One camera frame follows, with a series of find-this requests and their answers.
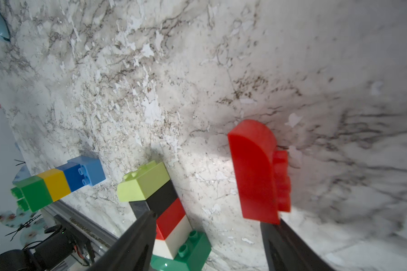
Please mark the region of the dark blue lego brick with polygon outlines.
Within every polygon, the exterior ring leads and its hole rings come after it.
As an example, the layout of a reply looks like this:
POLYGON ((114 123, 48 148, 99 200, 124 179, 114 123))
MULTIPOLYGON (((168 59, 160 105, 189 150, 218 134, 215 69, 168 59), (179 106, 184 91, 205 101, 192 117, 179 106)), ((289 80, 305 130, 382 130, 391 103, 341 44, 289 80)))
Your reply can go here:
POLYGON ((57 169, 64 173, 71 192, 77 191, 84 186, 84 176, 79 173, 80 164, 68 162, 57 167, 57 169))

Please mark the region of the green lego base brick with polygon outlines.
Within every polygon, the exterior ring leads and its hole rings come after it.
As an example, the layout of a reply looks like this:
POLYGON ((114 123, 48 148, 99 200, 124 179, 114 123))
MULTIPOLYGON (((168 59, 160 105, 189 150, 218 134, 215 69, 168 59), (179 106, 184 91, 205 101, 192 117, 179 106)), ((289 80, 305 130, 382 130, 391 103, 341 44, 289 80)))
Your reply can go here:
POLYGON ((173 260, 153 255, 150 265, 156 271, 202 271, 210 252, 207 235, 193 230, 173 260))

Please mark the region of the cream lego brick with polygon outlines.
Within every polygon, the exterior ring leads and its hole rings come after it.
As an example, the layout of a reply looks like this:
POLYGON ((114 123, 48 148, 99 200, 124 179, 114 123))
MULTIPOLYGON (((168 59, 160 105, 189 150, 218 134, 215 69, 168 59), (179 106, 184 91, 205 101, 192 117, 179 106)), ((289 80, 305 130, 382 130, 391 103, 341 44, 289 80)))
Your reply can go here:
POLYGON ((153 255, 173 260, 191 231, 192 227, 185 215, 165 240, 155 240, 153 255))

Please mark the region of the red lego brick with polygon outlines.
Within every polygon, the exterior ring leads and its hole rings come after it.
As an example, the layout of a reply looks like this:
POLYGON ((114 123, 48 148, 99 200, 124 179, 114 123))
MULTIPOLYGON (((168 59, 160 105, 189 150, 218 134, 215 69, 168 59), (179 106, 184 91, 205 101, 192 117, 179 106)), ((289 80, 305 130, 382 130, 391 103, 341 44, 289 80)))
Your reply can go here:
POLYGON ((177 198, 156 221, 156 239, 165 240, 186 215, 183 205, 177 198))

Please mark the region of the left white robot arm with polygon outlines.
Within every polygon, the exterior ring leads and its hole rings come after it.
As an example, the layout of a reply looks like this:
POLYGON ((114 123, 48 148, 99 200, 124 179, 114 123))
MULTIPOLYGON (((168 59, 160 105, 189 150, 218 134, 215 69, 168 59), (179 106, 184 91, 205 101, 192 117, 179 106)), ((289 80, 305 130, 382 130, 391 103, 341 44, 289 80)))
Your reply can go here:
POLYGON ((2 253, 0 271, 50 271, 69 256, 83 266, 95 263, 90 240, 74 227, 61 225, 39 245, 2 253))

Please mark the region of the yellow lego brick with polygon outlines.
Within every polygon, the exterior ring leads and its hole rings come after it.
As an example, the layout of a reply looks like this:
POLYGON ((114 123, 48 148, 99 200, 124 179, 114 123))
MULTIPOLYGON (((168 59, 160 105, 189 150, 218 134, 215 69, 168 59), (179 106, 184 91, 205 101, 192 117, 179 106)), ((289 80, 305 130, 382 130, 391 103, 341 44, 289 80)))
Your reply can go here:
POLYGON ((63 171, 54 168, 39 173, 37 176, 44 180, 53 202, 71 194, 71 189, 63 171))

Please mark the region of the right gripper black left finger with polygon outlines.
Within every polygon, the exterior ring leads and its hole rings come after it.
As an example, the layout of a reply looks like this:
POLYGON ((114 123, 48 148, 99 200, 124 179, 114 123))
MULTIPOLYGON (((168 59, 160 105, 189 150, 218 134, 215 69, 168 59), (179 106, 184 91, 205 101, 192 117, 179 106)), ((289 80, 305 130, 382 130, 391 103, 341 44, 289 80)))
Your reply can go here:
POLYGON ((90 271, 150 271, 157 215, 148 211, 97 260, 90 271))

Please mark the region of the light blue lego brick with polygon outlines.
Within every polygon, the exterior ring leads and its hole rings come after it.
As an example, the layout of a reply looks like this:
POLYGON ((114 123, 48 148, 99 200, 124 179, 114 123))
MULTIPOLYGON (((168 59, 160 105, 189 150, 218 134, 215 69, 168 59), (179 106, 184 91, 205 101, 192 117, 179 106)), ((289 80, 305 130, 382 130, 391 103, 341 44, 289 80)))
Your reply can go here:
POLYGON ((83 177, 84 186, 95 186, 106 180, 106 176, 98 158, 79 156, 68 160, 79 165, 78 173, 83 177))

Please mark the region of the black lego brick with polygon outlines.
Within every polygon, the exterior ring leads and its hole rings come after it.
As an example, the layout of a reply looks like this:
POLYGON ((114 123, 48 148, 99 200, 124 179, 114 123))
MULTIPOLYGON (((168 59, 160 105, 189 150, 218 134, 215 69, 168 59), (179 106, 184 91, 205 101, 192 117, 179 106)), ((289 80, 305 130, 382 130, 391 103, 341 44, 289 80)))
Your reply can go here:
POLYGON ((130 207, 138 219, 148 211, 153 211, 160 216, 178 198, 174 184, 171 180, 166 182, 153 195, 144 201, 129 202, 130 207))

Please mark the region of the small red lego piece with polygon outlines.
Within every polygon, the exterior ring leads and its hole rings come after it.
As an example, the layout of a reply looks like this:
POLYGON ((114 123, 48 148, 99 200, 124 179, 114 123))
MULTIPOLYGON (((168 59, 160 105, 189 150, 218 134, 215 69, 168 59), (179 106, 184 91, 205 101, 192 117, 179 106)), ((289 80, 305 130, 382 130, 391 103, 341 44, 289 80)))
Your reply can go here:
POLYGON ((244 120, 228 133, 243 218, 280 224, 291 211, 288 152, 264 124, 244 120))

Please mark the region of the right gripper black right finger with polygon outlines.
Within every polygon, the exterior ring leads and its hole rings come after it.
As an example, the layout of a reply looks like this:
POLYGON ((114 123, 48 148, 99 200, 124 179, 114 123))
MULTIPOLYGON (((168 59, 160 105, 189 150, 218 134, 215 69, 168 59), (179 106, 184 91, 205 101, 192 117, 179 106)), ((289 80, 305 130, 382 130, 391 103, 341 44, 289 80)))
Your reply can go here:
POLYGON ((269 270, 334 271, 283 220, 260 226, 269 270))

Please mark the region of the small green lego brick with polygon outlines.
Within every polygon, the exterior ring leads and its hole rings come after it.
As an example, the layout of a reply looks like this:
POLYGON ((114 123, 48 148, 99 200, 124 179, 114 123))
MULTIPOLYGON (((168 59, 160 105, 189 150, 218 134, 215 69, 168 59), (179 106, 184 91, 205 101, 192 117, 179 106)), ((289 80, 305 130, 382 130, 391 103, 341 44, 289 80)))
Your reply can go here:
POLYGON ((11 189, 11 194, 23 211, 36 212, 53 203, 45 181, 38 176, 17 182, 11 189))

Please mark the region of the lime green lego brick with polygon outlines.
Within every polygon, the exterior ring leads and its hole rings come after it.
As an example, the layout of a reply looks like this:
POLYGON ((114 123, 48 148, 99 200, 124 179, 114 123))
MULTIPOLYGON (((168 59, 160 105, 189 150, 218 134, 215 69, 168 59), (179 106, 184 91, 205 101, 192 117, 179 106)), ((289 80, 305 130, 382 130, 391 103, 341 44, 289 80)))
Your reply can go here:
POLYGON ((169 180, 164 163, 153 160, 123 176, 123 181, 117 187, 118 199, 120 202, 147 200, 169 180))

